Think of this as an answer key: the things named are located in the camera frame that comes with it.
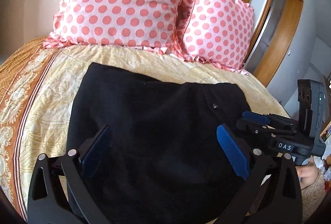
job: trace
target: blue textured pad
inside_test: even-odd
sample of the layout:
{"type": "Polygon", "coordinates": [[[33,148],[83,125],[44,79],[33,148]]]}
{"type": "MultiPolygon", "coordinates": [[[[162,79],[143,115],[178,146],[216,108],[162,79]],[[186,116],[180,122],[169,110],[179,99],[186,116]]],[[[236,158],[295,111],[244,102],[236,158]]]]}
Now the blue textured pad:
{"type": "Polygon", "coordinates": [[[246,180],[249,176],[249,162],[223,125],[217,127],[217,140],[228,158],[234,172],[246,180]]]}
{"type": "Polygon", "coordinates": [[[268,117],[253,112],[245,111],[242,115],[243,119],[256,122],[261,125],[268,125],[271,120],[268,117]]]}

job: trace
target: yellow patterned bedsheet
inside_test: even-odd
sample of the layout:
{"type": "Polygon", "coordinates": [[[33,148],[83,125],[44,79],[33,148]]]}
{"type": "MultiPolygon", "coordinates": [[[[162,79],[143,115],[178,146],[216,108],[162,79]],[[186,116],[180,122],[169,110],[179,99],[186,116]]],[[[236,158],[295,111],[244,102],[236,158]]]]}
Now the yellow patterned bedsheet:
{"type": "Polygon", "coordinates": [[[0,185],[25,219],[37,156],[65,153],[72,102],[92,62],[165,82],[235,83],[253,112],[287,116],[253,75],[117,46],[43,49],[42,41],[24,45],[0,67],[0,185]]]}

